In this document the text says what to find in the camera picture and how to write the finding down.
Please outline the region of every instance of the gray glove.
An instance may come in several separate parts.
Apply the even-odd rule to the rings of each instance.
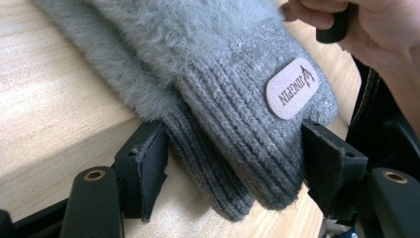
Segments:
[[[74,0],[36,0],[98,73],[145,120],[162,120],[170,142],[213,208],[231,221],[243,219],[254,198],[239,181],[188,106],[158,81],[95,9]]]
[[[182,95],[264,207],[283,209],[297,197],[304,177],[301,121],[331,122],[337,105],[320,68],[281,26],[274,1],[89,2],[159,84]]]
[[[50,12],[101,75],[142,117],[160,118],[168,125],[172,143],[220,214],[231,220],[242,219],[253,203],[247,189],[269,209],[283,209],[297,197],[304,169],[302,118],[325,125],[335,117],[337,105],[320,68],[281,27],[272,1],[89,1],[123,33],[143,62],[132,64],[127,63],[127,57],[116,57],[114,50],[121,46],[119,39],[114,36],[111,41],[110,36],[95,32],[96,26],[87,27],[84,14],[64,11],[77,5],[73,1],[60,0],[61,4],[68,2],[66,7],[53,0],[36,2]],[[128,59],[134,60],[127,46],[122,49]],[[269,79],[281,70],[284,74],[297,58],[306,59],[313,66],[311,70],[301,66],[304,80],[290,83],[294,90],[286,85],[288,91],[267,96],[277,89],[275,84],[273,88],[266,87]],[[155,76],[130,68],[146,68]],[[310,87],[315,82],[319,88],[307,96],[303,86]],[[297,96],[297,89],[303,97]],[[286,108],[287,115],[293,110],[295,113],[290,118],[278,118],[282,112],[277,111],[273,99],[291,105]],[[156,101],[158,108],[151,106]],[[221,160],[218,150],[247,188]]]

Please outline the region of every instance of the gray fabric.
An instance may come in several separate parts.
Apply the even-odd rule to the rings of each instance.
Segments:
[[[36,0],[122,99],[147,120],[161,119],[171,143],[200,190],[225,218],[246,216],[254,199],[185,103],[158,81],[94,11],[80,1]]]
[[[172,143],[220,214],[242,219],[253,203],[248,191],[269,209],[296,199],[304,177],[301,121],[326,125],[337,104],[319,66],[281,26],[274,1],[84,1],[128,46],[76,15],[71,8],[80,1],[36,2],[126,103],[168,125]],[[268,109],[265,86],[296,58],[311,62],[321,84],[294,118],[282,120]]]
[[[281,26],[272,1],[89,2],[123,32],[160,84],[179,91],[263,206],[283,209],[297,197],[304,174],[302,118],[327,124],[337,105],[320,68]],[[228,21],[232,16],[247,24]],[[223,24],[212,25],[213,18]],[[268,110],[264,87],[298,57],[316,68],[321,86],[286,121]]]

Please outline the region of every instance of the ribbed cuff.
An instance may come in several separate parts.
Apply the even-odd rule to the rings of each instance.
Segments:
[[[207,138],[187,107],[163,116],[168,135],[181,162],[213,208],[231,221],[242,220],[254,198],[222,154]]]
[[[251,36],[232,41],[214,59],[196,60],[175,85],[239,178],[266,208],[283,209],[304,178],[300,123],[309,110],[331,120],[317,104],[335,106],[322,85],[290,120],[276,117],[265,100],[267,82],[296,58],[317,65],[279,22],[266,21]],[[326,80],[318,75],[321,84]]]

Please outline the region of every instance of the wooden table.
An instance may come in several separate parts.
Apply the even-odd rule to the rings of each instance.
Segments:
[[[360,86],[347,53],[286,27],[321,65],[339,101],[329,128],[345,137]],[[141,124],[30,1],[0,0],[0,208],[14,221],[69,195],[73,178],[113,157]],[[303,187],[281,212],[258,204],[242,222],[219,217],[169,158],[152,221],[126,220],[126,237],[317,237],[322,214]]]

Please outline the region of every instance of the logo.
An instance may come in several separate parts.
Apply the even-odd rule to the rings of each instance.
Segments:
[[[315,94],[319,79],[313,66],[297,58],[274,76],[266,86],[266,101],[281,119],[293,118]]]

